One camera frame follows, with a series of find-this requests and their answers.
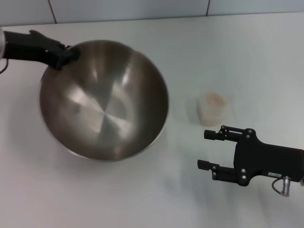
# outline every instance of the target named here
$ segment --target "white tile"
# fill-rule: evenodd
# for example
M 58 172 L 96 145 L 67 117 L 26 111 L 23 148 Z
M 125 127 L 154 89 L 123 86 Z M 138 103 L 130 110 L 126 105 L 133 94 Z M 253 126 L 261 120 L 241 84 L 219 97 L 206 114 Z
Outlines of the white tile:
M 304 0 L 211 0 L 208 15 L 304 11 Z
M 205 16 L 208 0 L 51 0 L 58 23 Z
M 48 0 L 0 1 L 0 26 L 54 23 Z

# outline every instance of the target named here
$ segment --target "white tabletop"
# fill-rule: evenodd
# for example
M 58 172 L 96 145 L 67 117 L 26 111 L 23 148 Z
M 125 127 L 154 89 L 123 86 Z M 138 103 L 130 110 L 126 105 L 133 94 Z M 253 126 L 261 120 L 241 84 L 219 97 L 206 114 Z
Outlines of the white tabletop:
M 171 105 L 163 133 L 145 152 L 120 162 L 82 159 L 64 151 L 39 116 L 46 65 L 10 61 L 0 75 L 0 226 L 303 227 L 299 183 L 284 198 L 272 178 L 240 187 L 197 168 L 197 159 L 233 167 L 235 143 L 204 140 L 194 103 L 199 93 L 220 91 L 230 102 L 223 124 L 304 148 L 303 21 L 304 13 L 285 13 L 4 28 L 35 29 L 67 45 L 130 45 L 160 69 Z

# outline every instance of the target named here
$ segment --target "metal bowl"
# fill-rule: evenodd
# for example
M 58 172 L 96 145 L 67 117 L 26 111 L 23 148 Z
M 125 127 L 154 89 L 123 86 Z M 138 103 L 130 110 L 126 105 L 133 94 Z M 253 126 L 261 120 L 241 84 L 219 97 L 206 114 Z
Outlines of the metal bowl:
M 146 149 L 165 124 L 165 82 L 143 54 L 114 41 L 76 45 L 80 59 L 48 67 L 40 109 L 57 141 L 80 156 L 117 161 Z

